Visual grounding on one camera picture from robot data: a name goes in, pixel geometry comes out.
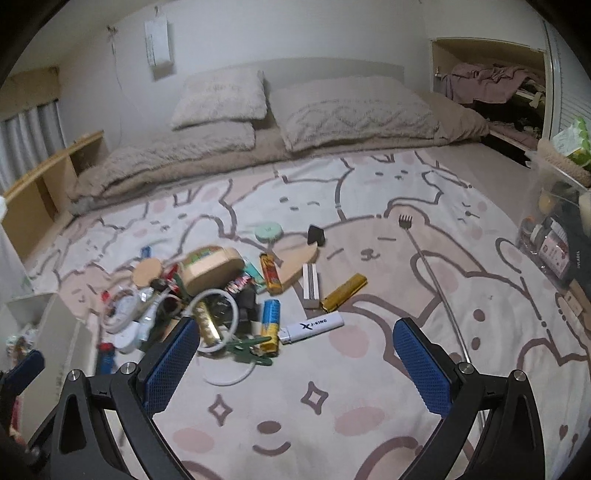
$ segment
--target snack package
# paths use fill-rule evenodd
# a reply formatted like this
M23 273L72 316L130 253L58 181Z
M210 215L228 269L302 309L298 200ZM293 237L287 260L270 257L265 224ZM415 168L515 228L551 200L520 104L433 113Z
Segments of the snack package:
M552 144L558 153L591 171L591 144L583 117L577 117L570 127L555 135Z

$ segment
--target pink cheek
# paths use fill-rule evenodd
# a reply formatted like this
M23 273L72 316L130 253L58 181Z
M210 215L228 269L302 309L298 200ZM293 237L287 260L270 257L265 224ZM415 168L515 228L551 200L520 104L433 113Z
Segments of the pink cheek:
M349 358L364 357L369 350L369 338L360 327L344 325L329 333L330 344L341 355Z
M183 450L194 453L207 453L215 444L210 435L192 428L174 432L173 440Z
M335 420L335 431L354 437L375 430L386 418L381 408L360 407L342 414Z

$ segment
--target cork coaster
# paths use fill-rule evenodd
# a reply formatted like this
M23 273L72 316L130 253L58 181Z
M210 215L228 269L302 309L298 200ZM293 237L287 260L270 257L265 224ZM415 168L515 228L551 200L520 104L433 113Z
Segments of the cork coaster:
M162 275L162 262L157 258L146 258L137 264L132 278L138 288L144 288L160 275Z

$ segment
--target white device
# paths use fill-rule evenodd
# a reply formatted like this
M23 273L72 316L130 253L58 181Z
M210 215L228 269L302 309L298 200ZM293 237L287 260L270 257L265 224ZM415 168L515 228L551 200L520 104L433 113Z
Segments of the white device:
M152 68L167 67L172 65L170 46L168 45L168 21L165 15L147 21L146 32L146 53L148 63Z
M285 345L328 332L334 328L342 327L344 324L345 321L340 313L332 312L282 328L279 330L278 336L281 343Z

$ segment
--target blue gripper pad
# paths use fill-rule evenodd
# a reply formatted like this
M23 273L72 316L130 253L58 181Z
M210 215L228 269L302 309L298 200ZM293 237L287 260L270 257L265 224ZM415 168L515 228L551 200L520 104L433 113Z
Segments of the blue gripper pad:
M450 382L433 357L402 320L394 325L392 340L427 409L446 417L452 407Z
M164 411L199 346L197 322L187 322L144 383L144 409L148 416Z

